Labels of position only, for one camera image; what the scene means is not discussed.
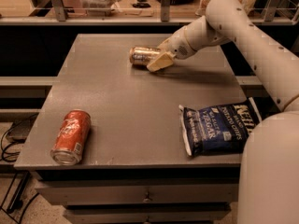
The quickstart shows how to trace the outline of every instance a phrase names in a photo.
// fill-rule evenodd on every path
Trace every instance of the floor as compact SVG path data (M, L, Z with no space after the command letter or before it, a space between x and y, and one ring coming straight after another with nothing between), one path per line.
M0 122L0 137L2 137L6 130L11 127L11 124L11 122ZM5 147L7 144L8 141L6 138L4 138L3 147ZM22 145L20 145L19 147L14 147L15 150L11 151L18 151L17 149L21 150L21 147ZM6 163L4 161L0 161L0 166L1 165L6 165ZM22 206L10 213L9 215L11 217L9 217L6 214L6 211L9 207L10 200L15 192L15 189L18 187L18 184L21 181L21 174L17 174L13 185L7 195L7 191L14 179L14 176L15 174L13 173L0 172L0 206L2 205L2 209L0 210L1 224L70 224L70 222L63 217L64 208L62 206L50 205L41 195L38 195L26 209L26 205L36 195L36 180L32 177L29 178L25 190L22 193ZM214 222L214 224L236 224L237 203L231 203L231 208L231 213L229 213L223 220Z

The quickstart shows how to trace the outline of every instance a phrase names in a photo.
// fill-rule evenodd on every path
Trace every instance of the desk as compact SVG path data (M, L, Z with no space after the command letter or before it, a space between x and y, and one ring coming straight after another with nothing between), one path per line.
M78 35L15 168L28 170L73 223L214 220L237 200L240 154L188 157L179 105L237 103L245 95L220 47L155 74L132 67L131 47L170 35ZM87 111L83 160L50 157L64 115Z

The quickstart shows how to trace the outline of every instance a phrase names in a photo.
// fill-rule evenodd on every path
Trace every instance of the gold can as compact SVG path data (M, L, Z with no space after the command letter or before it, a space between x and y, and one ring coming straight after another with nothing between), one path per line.
M91 129L91 116L74 109L65 117L50 151L52 158L61 165L74 165L81 161L84 144Z
M130 63L136 65L148 65L154 60L161 50L149 47L133 47L130 49Z

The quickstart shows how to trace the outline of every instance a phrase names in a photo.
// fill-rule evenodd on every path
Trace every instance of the can lid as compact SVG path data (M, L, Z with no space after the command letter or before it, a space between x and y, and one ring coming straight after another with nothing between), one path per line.
M69 151L54 151L51 155L53 159L61 165L74 165L79 162L78 157Z

